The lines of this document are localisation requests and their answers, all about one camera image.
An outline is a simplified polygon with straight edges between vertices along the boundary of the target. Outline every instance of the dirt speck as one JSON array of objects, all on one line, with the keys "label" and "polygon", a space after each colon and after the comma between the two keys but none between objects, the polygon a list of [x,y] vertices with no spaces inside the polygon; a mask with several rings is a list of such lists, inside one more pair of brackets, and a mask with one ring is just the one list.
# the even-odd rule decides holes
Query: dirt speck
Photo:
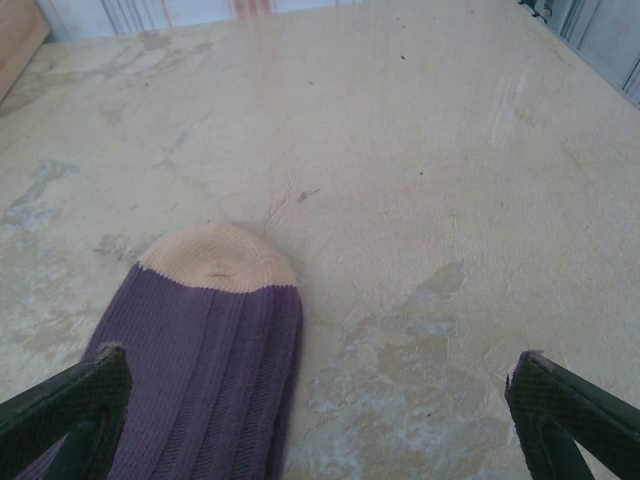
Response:
[{"label": "dirt speck", "polygon": [[306,191],[306,192],[302,192],[300,194],[300,196],[298,197],[298,200],[296,200],[296,202],[298,203],[302,203],[304,202],[307,198],[309,198],[311,195],[315,195],[316,193],[318,193],[320,191],[320,189],[316,189],[316,190],[311,190],[311,191]]}]

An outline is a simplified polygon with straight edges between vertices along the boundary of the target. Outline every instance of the floor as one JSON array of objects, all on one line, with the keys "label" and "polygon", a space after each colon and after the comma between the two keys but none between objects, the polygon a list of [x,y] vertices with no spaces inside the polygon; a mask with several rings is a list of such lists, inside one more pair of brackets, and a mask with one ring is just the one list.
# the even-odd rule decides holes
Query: floor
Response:
[{"label": "floor", "polygon": [[286,254],[286,477],[527,478],[526,349],[640,404],[640,114],[512,0],[45,45],[0,105],[0,400],[197,222]]}]

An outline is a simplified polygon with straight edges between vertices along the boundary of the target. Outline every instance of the wooden board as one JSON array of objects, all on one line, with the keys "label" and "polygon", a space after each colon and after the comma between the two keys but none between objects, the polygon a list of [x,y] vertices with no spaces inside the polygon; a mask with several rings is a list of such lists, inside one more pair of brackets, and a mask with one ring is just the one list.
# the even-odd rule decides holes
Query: wooden board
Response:
[{"label": "wooden board", "polygon": [[0,100],[48,33],[35,0],[0,0]]}]

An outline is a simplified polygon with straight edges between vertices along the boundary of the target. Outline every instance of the sock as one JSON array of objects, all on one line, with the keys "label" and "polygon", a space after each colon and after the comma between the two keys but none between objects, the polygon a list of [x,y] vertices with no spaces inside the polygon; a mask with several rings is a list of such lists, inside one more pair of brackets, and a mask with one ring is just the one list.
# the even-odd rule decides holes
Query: sock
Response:
[{"label": "sock", "polygon": [[149,248],[85,353],[120,342],[133,379],[109,478],[279,476],[302,340],[295,284],[283,256],[233,226]]}]

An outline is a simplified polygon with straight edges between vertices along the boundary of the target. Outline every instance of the concrete floor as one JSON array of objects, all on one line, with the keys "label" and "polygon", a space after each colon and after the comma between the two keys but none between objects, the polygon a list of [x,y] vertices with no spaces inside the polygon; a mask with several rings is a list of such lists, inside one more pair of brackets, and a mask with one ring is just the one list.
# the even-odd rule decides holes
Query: concrete floor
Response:
[{"label": "concrete floor", "polygon": [[46,45],[0,105],[0,400],[155,238],[230,221],[301,284],[288,478],[527,478],[522,350],[640,404],[638,132],[512,0]]}]

